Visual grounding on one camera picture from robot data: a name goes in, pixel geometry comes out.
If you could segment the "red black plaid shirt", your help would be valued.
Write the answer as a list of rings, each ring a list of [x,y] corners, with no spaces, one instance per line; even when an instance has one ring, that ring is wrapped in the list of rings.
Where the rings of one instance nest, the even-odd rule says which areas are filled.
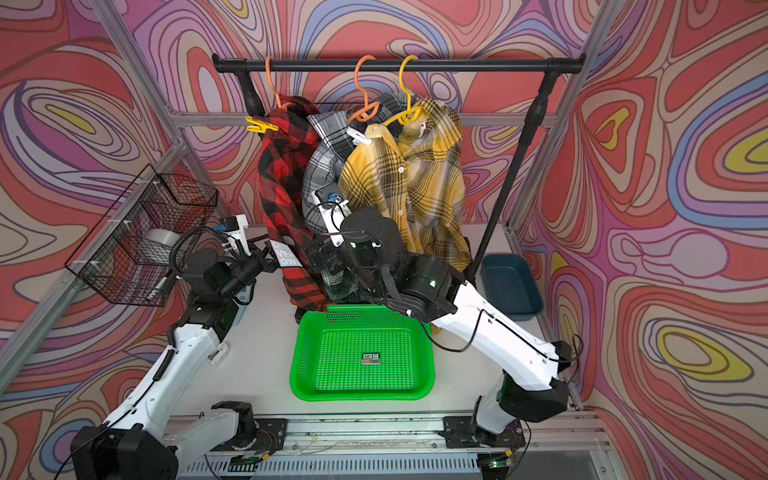
[[[277,127],[264,134],[257,162],[257,186],[269,238],[287,245],[297,266],[282,269],[293,305],[306,311],[326,310],[322,278],[310,268],[304,248],[314,241],[303,214],[304,174],[320,138],[309,122],[319,113],[309,100],[285,97],[286,110],[274,109],[265,120]]]

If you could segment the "yellow clothespin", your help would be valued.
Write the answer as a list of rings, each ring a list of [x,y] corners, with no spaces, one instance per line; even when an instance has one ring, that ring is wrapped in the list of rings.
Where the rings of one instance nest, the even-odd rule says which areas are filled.
[[[251,133],[265,134],[269,131],[279,130],[279,127],[275,124],[251,116],[247,116],[245,121],[247,122],[246,130]]]

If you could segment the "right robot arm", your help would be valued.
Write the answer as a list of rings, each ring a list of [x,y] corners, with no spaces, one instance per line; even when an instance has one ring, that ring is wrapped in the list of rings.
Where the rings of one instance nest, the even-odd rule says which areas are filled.
[[[326,230],[305,249],[313,270],[350,275],[364,302],[442,328],[501,368],[476,401],[476,438],[496,439],[515,421],[539,423],[567,410],[568,386],[559,376],[572,363],[568,343],[530,334],[449,263],[409,252],[395,222],[377,210],[330,201],[314,209]]]

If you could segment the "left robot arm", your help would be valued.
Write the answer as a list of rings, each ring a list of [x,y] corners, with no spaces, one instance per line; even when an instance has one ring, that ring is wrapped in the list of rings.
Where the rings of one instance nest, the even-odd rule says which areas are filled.
[[[220,445],[249,450],[260,429],[246,402],[220,401],[177,434],[167,435],[170,417],[199,369],[221,355],[224,339],[256,277],[278,267],[272,249],[235,245],[226,257],[212,249],[191,254],[183,279],[191,288],[186,310],[167,332],[161,357],[130,394],[97,427],[83,427],[71,443],[79,479],[175,479]]]

